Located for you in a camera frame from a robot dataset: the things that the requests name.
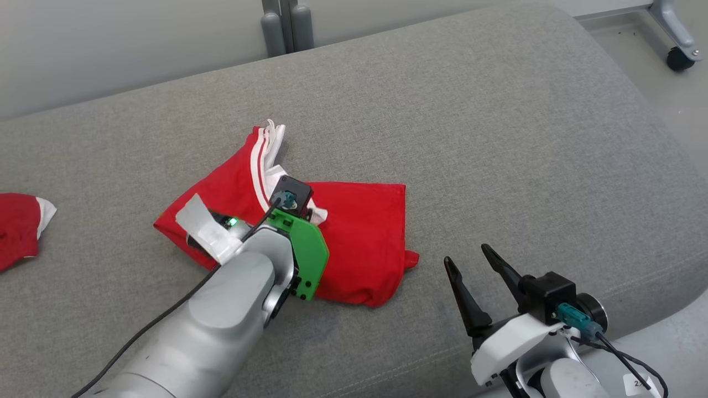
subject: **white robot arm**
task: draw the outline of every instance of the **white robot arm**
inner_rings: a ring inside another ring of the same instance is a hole
[[[492,323],[462,284],[455,263],[450,257],[445,258],[445,270],[462,321],[472,337],[471,371],[478,385],[489,386],[492,379],[499,377],[513,398],[609,398],[577,354],[580,342],[614,353],[638,382],[651,390],[627,359],[643,365],[659,379],[663,396],[668,396],[668,388],[658,373],[615,350],[604,337],[607,314],[594,297],[576,294],[575,283],[553,272],[539,278],[522,277],[488,244],[482,245],[482,251],[514,296],[519,314]],[[651,393],[659,397],[656,389]]]

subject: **white label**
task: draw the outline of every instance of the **white label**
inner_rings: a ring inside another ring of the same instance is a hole
[[[627,393],[628,397],[633,397],[635,395],[641,395],[642,397],[655,397],[655,398],[661,398],[661,395],[659,395],[659,391],[656,389],[656,385],[654,384],[654,381],[647,375],[646,373],[639,373],[641,378],[643,378],[646,383],[651,387],[651,390],[647,391],[646,387],[636,379],[636,377],[628,373],[624,375],[624,392]]]

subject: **red cloth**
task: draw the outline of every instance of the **red cloth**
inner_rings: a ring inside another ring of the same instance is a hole
[[[10,268],[20,258],[37,256],[37,228],[41,219],[36,197],[0,194],[0,271]]]
[[[263,158],[268,131],[253,128],[246,144],[229,160],[180,196],[154,226],[200,265],[211,269],[216,261],[187,245],[186,232],[175,216],[195,193],[210,210],[255,224],[268,209]],[[418,254],[405,250],[406,186],[367,183],[309,183],[313,200],[328,210],[319,227],[329,248],[329,261],[318,297],[383,305],[398,288],[406,268],[418,263]]]

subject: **gray fabric surface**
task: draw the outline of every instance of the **gray fabric surface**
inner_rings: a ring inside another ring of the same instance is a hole
[[[555,8],[487,8],[1,124],[0,191],[59,210],[0,274],[0,396],[69,395],[204,276],[152,222],[266,118],[298,178],[407,184],[421,261],[379,309],[288,301],[228,397],[472,393],[442,259],[507,317],[484,242],[614,337],[708,285],[708,188],[636,88]]]

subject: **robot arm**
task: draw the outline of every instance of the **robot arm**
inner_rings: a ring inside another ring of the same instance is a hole
[[[472,337],[470,365],[477,384],[489,386],[499,377],[514,398],[609,397],[576,352],[577,341],[596,337],[615,351],[603,336],[607,315],[602,305],[589,294],[576,294],[575,283],[556,273],[521,276],[488,244],[482,251],[512,293],[519,314],[493,323],[465,288],[455,263],[445,258],[462,321]],[[650,388],[624,358],[620,360]]]
[[[178,223],[221,266],[98,396],[223,395],[285,299],[314,296],[329,253],[301,211],[311,195],[309,186],[284,177],[263,223],[250,229],[241,221],[226,229],[198,195],[190,200]]]

